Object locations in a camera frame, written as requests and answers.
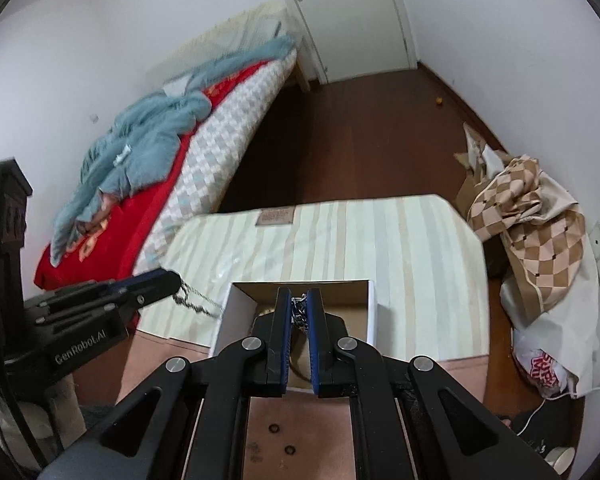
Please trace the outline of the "white plastic bag red print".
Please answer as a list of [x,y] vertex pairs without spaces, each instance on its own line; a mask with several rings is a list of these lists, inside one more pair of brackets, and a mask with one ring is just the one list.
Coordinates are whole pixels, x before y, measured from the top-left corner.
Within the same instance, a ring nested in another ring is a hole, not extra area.
[[513,343],[513,359],[522,378],[543,398],[574,396],[571,374],[544,350],[518,338]]

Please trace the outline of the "white paper cup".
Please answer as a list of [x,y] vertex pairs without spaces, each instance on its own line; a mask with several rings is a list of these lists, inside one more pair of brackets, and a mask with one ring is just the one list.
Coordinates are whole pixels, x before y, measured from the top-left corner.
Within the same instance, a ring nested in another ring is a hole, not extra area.
[[546,454],[545,461],[561,476],[571,467],[574,456],[576,449],[573,446],[558,446]]

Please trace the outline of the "bed with red blanket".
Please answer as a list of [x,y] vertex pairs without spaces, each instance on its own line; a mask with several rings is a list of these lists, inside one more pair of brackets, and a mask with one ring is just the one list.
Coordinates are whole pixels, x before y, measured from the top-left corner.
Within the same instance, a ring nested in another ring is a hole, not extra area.
[[122,280],[158,268],[181,226],[218,208],[253,133],[298,65],[302,39],[298,22],[283,3],[262,3],[187,41],[149,72],[152,93],[184,70],[259,47],[280,35],[296,42],[286,58],[259,62],[204,89],[212,112],[181,136],[165,181],[125,200],[106,197],[59,266],[50,264],[47,245],[34,274],[38,288]]

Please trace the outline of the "white door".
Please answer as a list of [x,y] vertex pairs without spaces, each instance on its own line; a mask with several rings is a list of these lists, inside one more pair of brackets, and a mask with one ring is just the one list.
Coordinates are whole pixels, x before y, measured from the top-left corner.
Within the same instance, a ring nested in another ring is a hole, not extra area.
[[417,65],[403,0],[285,0],[323,84]]

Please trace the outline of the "dark wooden cabinet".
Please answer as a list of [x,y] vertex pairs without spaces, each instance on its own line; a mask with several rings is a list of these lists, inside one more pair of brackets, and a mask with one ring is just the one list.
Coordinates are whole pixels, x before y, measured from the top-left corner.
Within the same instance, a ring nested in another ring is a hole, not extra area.
[[32,188],[15,159],[0,161],[0,368],[26,348],[20,252]]

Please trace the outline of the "blue-grey quilt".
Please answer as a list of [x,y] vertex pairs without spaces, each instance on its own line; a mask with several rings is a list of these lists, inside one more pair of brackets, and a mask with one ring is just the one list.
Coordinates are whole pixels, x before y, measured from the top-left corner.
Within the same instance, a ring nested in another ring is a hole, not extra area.
[[259,47],[223,55],[184,70],[168,79],[162,89],[122,110],[84,156],[80,182],[54,222],[50,264],[59,266],[106,197],[125,200],[166,180],[181,147],[181,136],[212,112],[204,89],[259,62],[282,60],[295,47],[294,38],[280,35]]

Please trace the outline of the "striped pink table cloth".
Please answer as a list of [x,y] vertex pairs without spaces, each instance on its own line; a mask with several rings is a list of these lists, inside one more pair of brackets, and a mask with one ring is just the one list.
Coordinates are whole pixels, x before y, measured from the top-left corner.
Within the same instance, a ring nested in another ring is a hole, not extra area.
[[155,335],[209,348],[165,360],[46,468],[50,479],[413,479],[463,463],[441,408],[490,414],[443,368],[489,350],[482,244],[435,195],[202,214],[163,257],[207,314],[143,310]]

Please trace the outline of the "checkered beige cloth pile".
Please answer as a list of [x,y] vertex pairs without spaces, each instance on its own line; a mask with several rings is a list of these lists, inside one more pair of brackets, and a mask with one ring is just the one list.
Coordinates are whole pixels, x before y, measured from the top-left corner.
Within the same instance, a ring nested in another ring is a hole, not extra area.
[[528,320],[564,299],[583,259],[585,218],[535,158],[511,159],[474,198],[466,220],[480,240],[501,239]]

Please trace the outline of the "white cardboard jewelry box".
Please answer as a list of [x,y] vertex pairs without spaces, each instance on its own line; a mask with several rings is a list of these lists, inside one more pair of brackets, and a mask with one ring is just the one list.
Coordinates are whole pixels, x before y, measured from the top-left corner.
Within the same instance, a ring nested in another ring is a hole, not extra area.
[[210,354],[216,356],[232,342],[252,333],[259,315],[275,308],[279,287],[290,289],[292,332],[288,387],[311,391],[310,352],[306,327],[306,295],[311,288],[322,294],[324,310],[338,315],[351,337],[376,344],[377,300],[375,283],[370,280],[322,282],[234,282],[224,301],[220,322],[214,331]]

